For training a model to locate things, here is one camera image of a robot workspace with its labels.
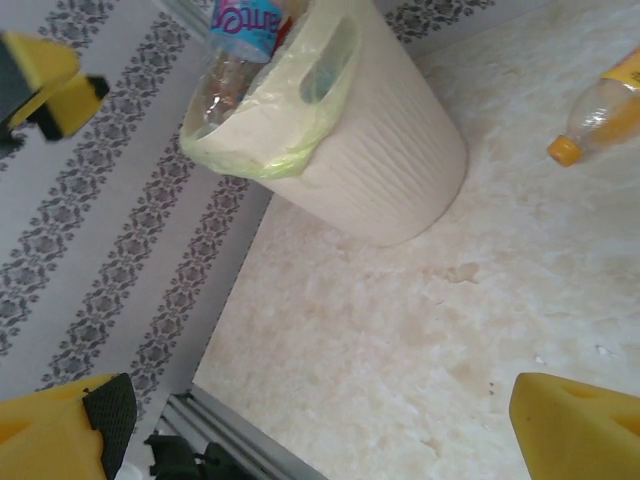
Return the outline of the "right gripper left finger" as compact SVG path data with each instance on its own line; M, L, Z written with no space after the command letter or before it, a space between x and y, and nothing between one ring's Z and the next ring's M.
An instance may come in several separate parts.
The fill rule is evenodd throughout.
M136 419L136 396L126 373L3 401L1 477L114 479Z

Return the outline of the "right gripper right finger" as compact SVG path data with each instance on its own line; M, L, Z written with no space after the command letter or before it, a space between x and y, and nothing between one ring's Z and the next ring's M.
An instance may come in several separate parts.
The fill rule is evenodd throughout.
M639 398L573 380L521 373L510 421L533 479L637 479Z

